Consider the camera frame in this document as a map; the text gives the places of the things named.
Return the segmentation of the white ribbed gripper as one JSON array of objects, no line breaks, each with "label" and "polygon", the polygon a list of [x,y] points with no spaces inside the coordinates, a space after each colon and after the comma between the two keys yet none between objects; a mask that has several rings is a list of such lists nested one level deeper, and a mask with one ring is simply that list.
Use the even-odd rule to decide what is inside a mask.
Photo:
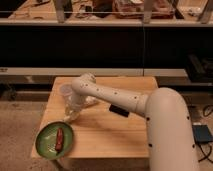
[{"label": "white ribbed gripper", "polygon": [[75,91],[72,91],[66,99],[68,106],[73,112],[80,112],[84,107],[85,101],[86,97],[76,93]]}]

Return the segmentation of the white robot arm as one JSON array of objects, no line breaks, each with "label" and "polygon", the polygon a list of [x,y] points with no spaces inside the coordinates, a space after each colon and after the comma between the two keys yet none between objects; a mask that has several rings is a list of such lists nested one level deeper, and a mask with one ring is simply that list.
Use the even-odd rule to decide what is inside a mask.
[{"label": "white robot arm", "polygon": [[146,119],[150,171],[200,171],[190,114],[177,91],[158,88],[145,94],[107,87],[91,73],[75,78],[71,89],[75,113],[92,96]]}]

